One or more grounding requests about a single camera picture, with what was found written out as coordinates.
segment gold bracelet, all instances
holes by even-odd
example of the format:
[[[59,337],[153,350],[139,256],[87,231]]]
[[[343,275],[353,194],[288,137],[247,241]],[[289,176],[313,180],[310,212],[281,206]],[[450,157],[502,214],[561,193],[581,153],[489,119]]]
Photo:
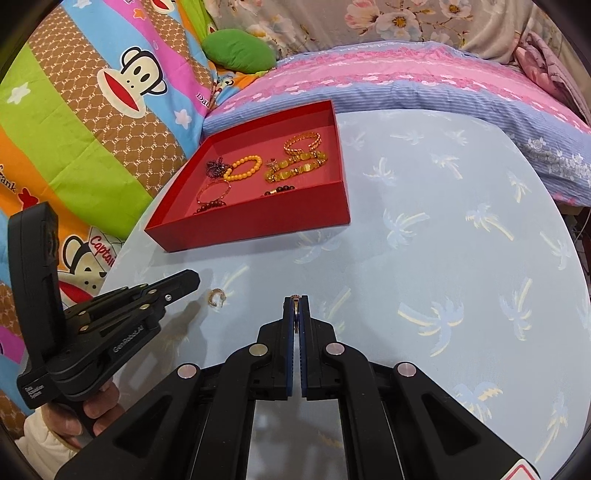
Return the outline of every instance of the gold bracelet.
[[[290,147],[294,143],[298,143],[300,140],[303,140],[305,138],[315,138],[315,140],[310,145],[308,145],[308,149],[310,151],[316,150],[316,148],[318,148],[320,146],[320,144],[322,143],[322,139],[320,138],[320,134],[318,134],[316,132],[306,132],[305,134],[301,134],[301,135],[298,135],[297,137],[290,138],[283,145],[283,150],[285,150],[285,153],[287,155],[299,155],[301,153],[304,153],[304,151],[301,148],[290,148]]]
[[[291,170],[282,171],[279,173],[280,170],[283,170],[296,162],[299,162],[301,160],[309,160],[310,158],[313,158],[314,160],[309,163],[304,163],[299,167],[292,168]],[[326,154],[322,153],[321,151],[301,153],[298,156],[288,158],[287,160],[283,160],[282,162],[274,162],[270,164],[271,169],[265,173],[265,180],[269,183],[275,183],[276,181],[284,181],[290,177],[294,177],[296,175],[301,175],[302,173],[307,173],[309,171],[315,170],[324,165],[326,163],[326,160],[328,160]]]
[[[251,161],[251,160],[255,161],[256,163],[255,163],[255,166],[252,167],[249,171],[247,171],[246,173],[239,173],[238,175],[230,175],[232,173],[232,170],[239,167],[244,162]],[[232,166],[226,170],[226,173],[223,175],[223,179],[226,181],[244,180],[248,177],[253,176],[261,168],[261,165],[262,165],[262,158],[261,157],[259,157],[258,155],[248,155],[247,157],[241,158],[240,160],[234,162],[232,164]]]

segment yellow beaded bracelet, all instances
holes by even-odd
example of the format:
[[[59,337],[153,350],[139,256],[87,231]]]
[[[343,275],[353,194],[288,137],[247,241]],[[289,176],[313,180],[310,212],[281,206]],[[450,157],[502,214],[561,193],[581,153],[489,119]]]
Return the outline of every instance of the yellow beaded bracelet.
[[[237,175],[231,175],[232,170],[239,167],[243,163],[245,163],[247,161],[251,161],[251,160],[256,163],[255,163],[255,166],[252,167],[249,171],[247,171],[245,173],[239,173]],[[232,164],[231,168],[226,170],[226,173],[223,175],[223,179],[226,181],[236,181],[236,180],[247,179],[248,177],[253,176],[261,168],[261,165],[262,165],[262,158],[261,157],[259,157],[258,155],[248,155],[247,157],[241,158],[240,160],[234,162]]]

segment blue gripper pad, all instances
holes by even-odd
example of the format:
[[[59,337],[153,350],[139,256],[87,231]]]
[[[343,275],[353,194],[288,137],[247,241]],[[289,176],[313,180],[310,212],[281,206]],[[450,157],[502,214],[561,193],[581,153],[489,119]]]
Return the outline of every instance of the blue gripper pad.
[[[301,396],[306,398],[308,395],[308,365],[306,357],[306,330],[304,329],[304,315],[301,314],[302,301],[298,309],[298,331],[300,335],[300,377],[301,377]]]
[[[294,301],[289,301],[289,321],[287,329],[287,354],[285,355],[285,371],[287,372],[287,396],[291,397],[294,389]]]

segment colorful comforter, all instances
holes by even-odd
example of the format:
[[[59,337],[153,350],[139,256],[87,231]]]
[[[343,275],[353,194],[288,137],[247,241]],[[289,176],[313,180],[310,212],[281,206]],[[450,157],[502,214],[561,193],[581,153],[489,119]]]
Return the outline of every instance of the colorful comforter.
[[[99,292],[120,239],[195,152],[210,109],[217,72],[185,16],[173,0],[66,0],[0,85],[0,390],[25,411],[8,218],[49,201],[64,306]]]
[[[208,115],[203,132],[325,99],[337,113],[400,108],[480,118],[511,137],[552,197],[591,205],[585,122],[522,73],[434,42],[386,41],[290,57]]]

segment cartoon monkey face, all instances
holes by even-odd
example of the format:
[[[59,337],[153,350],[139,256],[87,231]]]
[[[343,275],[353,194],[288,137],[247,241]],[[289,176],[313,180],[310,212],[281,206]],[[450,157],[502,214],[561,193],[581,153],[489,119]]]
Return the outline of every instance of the cartoon monkey face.
[[[142,118],[146,114],[143,96],[168,91],[158,60],[147,50],[131,47],[121,55],[121,71],[102,69],[96,78],[105,98],[122,114]]]
[[[150,0],[150,3],[159,14],[167,15],[174,12],[174,0]]]
[[[67,272],[57,273],[62,302],[71,307],[97,295],[107,272],[92,254],[88,242],[84,243],[77,236],[69,237],[64,243],[62,256],[68,268]]]

